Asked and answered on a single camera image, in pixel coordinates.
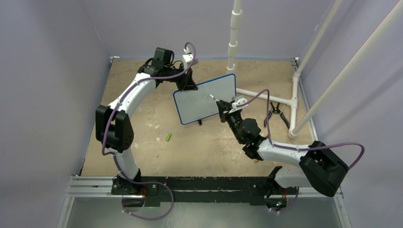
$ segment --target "pvc pipe frame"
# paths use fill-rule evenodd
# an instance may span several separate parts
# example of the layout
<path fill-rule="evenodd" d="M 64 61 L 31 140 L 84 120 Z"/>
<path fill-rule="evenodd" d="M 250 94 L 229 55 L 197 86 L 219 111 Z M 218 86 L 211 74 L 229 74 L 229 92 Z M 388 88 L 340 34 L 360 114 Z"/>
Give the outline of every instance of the pvc pipe frame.
<path fill-rule="evenodd" d="M 341 5 L 342 2 L 343 2 L 343 0 L 335 0 L 335 2 L 332 5 L 332 8 L 330 8 L 330 11 L 329 11 L 329 13 L 327 14 L 327 16 L 325 18 L 325 21 L 323 22 L 322 26 L 320 27 L 317 35 L 315 36 L 314 40 L 312 41 L 312 43 L 310 45 L 310 47 L 308 48 L 308 51 L 305 54 L 305 57 L 303 58 L 301 64 L 299 65 L 299 67 L 297 68 L 296 72 L 292 76 L 292 96 L 291 96 L 291 99 L 287 100 L 287 99 L 274 97 L 274 96 L 269 97 L 270 101 L 286 104 L 286 105 L 290 106 L 290 108 L 291 108 L 290 129 L 288 131 L 289 138 L 292 138 L 292 139 L 296 138 L 297 135 L 298 135 L 298 132 L 300 130 L 299 129 L 298 131 L 294 131 L 295 123 L 296 123 L 296 119 L 297 119 L 297 108 L 298 108 L 297 94 L 298 94 L 299 76 L 301 75 L 302 69 L 305 67 L 305 65 L 307 64 L 308 60 L 312 56 L 312 53 L 314 52 L 316 46 L 318 45 L 320 39 L 322 38 L 323 34 L 325 33 L 327 27 L 329 26 L 330 22 L 332 21 L 334 15 L 336 14 L 336 12 L 337 12 L 337 10 L 338 10 L 338 8 L 339 8 L 339 6 Z M 235 0 L 234 1 L 234 9 L 232 11 L 233 16 L 234 16 L 234 13 L 242 14 L 242 10 L 240 9 L 240 4 L 241 4 L 241 0 Z M 231 27 L 230 43 L 229 43 L 229 47 L 228 47 L 227 74 L 233 73 L 234 70 L 235 70 L 234 56 L 235 56 L 236 48 L 238 47 L 238 42 L 236 40 L 237 29 L 238 29 L 238 26 L 236 26 L 235 29 L 233 29 Z M 248 91 L 248 90 L 244 90 L 244 89 L 240 89 L 240 88 L 237 88 L 237 93 L 244 94 L 244 95 L 249 95 L 249 96 L 256 96 L 258 94 L 256 92 L 252 92 L 252 91 Z M 267 100 L 267 95 L 260 95 L 259 98 Z"/>
<path fill-rule="evenodd" d="M 316 103 L 311 107 L 307 114 L 302 118 L 298 125 L 292 131 L 292 134 L 298 134 L 302 127 L 312 118 L 312 116 L 318 111 L 320 106 L 326 102 L 330 95 L 339 87 L 347 76 L 355 69 L 355 67 L 363 60 L 363 58 L 371 51 L 377 44 L 379 39 L 387 32 L 394 22 L 403 14 L 403 1 L 397 1 L 390 12 L 379 23 L 367 40 L 357 50 L 353 57 L 348 61 L 340 73 L 336 76 L 329 87 L 323 92 Z"/>

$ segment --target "blue border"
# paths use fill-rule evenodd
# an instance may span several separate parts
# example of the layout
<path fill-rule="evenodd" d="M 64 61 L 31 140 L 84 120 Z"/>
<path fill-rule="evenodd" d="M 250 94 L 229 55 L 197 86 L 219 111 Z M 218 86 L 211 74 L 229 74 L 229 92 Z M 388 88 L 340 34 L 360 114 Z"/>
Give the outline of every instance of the blue border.
<path fill-rule="evenodd" d="M 235 74 L 227 74 L 227 75 L 224 75 L 224 76 L 221 76 L 221 77 L 218 77 L 218 78 L 214 78 L 214 79 L 211 79 L 211 80 L 208 80 L 208 81 L 199 83 L 199 84 L 197 84 L 197 86 L 203 85 L 204 83 L 207 83 L 207 82 L 215 81 L 215 80 L 220 79 L 220 78 L 223 78 L 223 77 L 228 77 L 228 76 L 230 76 L 230 75 L 234 75 L 234 82 L 235 82 L 235 88 L 234 88 L 235 91 L 234 91 L 234 95 L 236 95 L 236 94 L 237 94 L 237 78 L 236 78 Z M 182 124 L 182 125 L 188 125 L 188 124 L 191 124 L 191 123 L 196 122 L 197 120 L 192 121 L 192 122 L 189 122 L 189 123 L 183 123 L 183 122 L 182 122 L 181 114 L 179 114 L 178 104 L 176 103 L 176 99 L 175 99 L 175 93 L 177 93 L 177 92 L 179 92 L 179 90 L 176 90 L 172 95 L 173 95 L 173 101 L 175 101 L 176 111 L 178 112 L 178 116 L 179 116 L 179 120 L 181 121 L 181 124 Z M 208 118 L 208 117 L 210 117 L 210 116 L 217 115 L 217 114 L 218 114 L 218 113 L 215 113 L 215 114 L 213 114 L 213 115 L 209 115 L 209 116 L 203 117 L 202 119 L 205 119 L 205 118 Z"/>

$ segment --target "red line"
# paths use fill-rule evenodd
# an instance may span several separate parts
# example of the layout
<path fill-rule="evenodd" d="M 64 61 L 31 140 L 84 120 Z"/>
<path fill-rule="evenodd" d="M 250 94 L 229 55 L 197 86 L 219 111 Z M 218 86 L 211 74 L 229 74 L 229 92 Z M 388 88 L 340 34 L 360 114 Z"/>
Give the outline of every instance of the red line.
<path fill-rule="evenodd" d="M 354 56 L 357 54 L 357 52 L 362 48 L 362 46 L 365 44 L 365 42 L 370 38 L 370 36 L 375 32 L 375 30 L 379 27 L 379 25 L 385 20 L 385 18 L 389 15 L 389 13 L 394 9 L 394 7 L 400 2 L 400 0 L 397 1 L 397 3 L 390 9 L 390 11 L 386 14 L 386 16 L 381 20 L 381 22 L 379 22 L 379 24 L 376 26 L 376 28 L 371 32 L 371 34 L 368 36 L 368 38 L 364 41 L 364 43 L 360 46 L 360 48 L 354 53 L 354 55 L 351 57 L 351 59 L 354 58 Z M 343 69 L 341 69 L 341 71 L 337 74 L 337 76 L 344 70 L 344 68 L 348 65 L 348 63 L 351 61 L 351 59 L 347 62 L 347 64 L 343 67 Z M 321 98 L 323 96 L 323 94 L 326 92 L 326 90 L 329 88 L 329 86 L 332 84 L 330 83 L 327 88 L 325 89 L 325 91 L 322 93 L 322 95 L 319 97 Z"/>

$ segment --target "white board with blue border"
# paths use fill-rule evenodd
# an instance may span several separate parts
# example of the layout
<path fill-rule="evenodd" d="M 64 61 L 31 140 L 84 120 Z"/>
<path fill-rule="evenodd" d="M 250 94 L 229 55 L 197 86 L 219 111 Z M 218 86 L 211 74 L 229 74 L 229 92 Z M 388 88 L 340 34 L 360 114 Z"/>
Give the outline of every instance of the white board with blue border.
<path fill-rule="evenodd" d="M 183 125 L 218 114 L 215 98 L 230 101 L 236 95 L 235 74 L 224 75 L 197 84 L 198 90 L 175 91 L 173 99 Z"/>

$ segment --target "pliers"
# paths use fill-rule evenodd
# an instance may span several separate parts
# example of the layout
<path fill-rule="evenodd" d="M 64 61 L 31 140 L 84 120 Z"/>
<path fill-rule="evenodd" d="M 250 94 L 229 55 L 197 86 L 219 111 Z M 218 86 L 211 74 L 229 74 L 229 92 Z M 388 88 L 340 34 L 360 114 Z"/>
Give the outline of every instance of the pliers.
<path fill-rule="evenodd" d="M 275 114 L 280 114 L 280 117 L 282 118 L 282 120 L 284 121 L 284 123 L 286 124 L 287 128 L 289 129 L 289 121 L 287 120 L 287 118 L 284 116 L 284 113 L 278 108 L 280 107 L 280 103 L 277 103 L 277 107 L 274 107 L 273 103 L 270 101 L 270 105 L 271 105 L 271 110 L 269 111 L 269 116 L 268 118 L 270 119 L 271 115 L 273 113 Z M 266 122 L 267 122 L 267 117 L 265 118 L 263 125 L 264 127 L 266 127 Z"/>

